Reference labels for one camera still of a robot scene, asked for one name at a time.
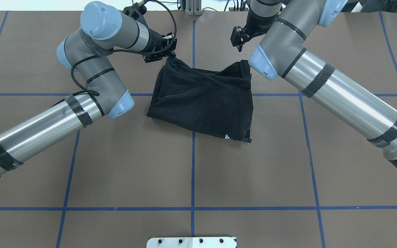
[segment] black cloth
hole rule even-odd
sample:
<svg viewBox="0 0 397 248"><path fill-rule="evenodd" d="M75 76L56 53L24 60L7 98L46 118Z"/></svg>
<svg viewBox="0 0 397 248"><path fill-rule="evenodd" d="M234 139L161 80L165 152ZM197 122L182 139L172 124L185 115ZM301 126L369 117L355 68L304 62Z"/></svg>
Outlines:
<svg viewBox="0 0 397 248"><path fill-rule="evenodd" d="M193 69L168 57L147 116L219 138L251 142L251 74L246 60L221 72Z"/></svg>

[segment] blue joint cap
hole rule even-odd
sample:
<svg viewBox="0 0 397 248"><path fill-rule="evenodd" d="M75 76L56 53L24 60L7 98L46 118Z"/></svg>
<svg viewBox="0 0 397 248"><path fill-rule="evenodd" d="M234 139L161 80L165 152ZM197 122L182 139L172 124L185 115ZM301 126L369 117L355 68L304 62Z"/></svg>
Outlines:
<svg viewBox="0 0 397 248"><path fill-rule="evenodd" d="M59 44L58 48L56 49L56 56L60 63L65 66L65 68L71 70L72 65L68 62L67 56L65 55L65 41L67 40L68 36Z"/></svg>
<svg viewBox="0 0 397 248"><path fill-rule="evenodd" d="M257 48L250 56L248 62L253 69L265 76L268 80L274 80L276 77L278 77L277 71L267 57L266 53L264 53L260 44L257 45Z"/></svg>
<svg viewBox="0 0 397 248"><path fill-rule="evenodd" d="M98 1L85 6L80 20L82 30L97 40L113 37L122 26L122 14L115 7Z"/></svg>
<svg viewBox="0 0 397 248"><path fill-rule="evenodd" d="M131 97L131 94L128 90L126 90L125 94L120 98L120 100L116 103L113 109L108 113L111 119L115 119L126 112L130 111L134 107L134 100Z"/></svg>
<svg viewBox="0 0 397 248"><path fill-rule="evenodd" d="M339 12L341 12L346 3L347 0L326 0L318 25L328 27L337 17Z"/></svg>

